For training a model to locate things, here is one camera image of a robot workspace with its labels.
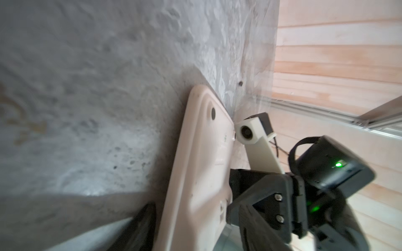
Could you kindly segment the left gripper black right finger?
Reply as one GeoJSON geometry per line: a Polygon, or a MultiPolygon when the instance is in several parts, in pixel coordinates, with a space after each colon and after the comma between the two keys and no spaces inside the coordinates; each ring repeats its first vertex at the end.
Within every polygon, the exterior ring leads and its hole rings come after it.
{"type": "Polygon", "coordinates": [[[291,251],[252,205],[240,204],[239,228],[244,251],[291,251]]]}

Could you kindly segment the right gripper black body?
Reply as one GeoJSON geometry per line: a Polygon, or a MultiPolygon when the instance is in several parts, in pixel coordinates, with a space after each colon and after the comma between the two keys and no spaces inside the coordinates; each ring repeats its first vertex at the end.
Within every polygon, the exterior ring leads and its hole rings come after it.
{"type": "Polygon", "coordinates": [[[227,222],[239,227],[240,204],[252,205],[289,247],[292,235],[314,237],[317,251],[367,251],[369,244],[348,198],[375,179],[369,165],[329,136],[307,137],[289,152],[285,174],[233,169],[227,222]]]}

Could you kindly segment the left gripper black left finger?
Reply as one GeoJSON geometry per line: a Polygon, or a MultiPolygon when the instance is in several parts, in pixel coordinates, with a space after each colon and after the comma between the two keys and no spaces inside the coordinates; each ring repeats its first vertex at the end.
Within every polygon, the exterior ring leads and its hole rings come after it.
{"type": "Polygon", "coordinates": [[[147,203],[108,251],[151,251],[156,229],[156,204],[147,203]]]}

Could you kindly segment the pale pink calculator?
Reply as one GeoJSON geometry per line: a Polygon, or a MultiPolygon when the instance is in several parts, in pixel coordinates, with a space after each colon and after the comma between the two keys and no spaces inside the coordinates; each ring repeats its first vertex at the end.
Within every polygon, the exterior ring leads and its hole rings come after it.
{"type": "Polygon", "coordinates": [[[191,89],[153,249],[211,251],[226,226],[234,124],[206,85],[191,89]]]}

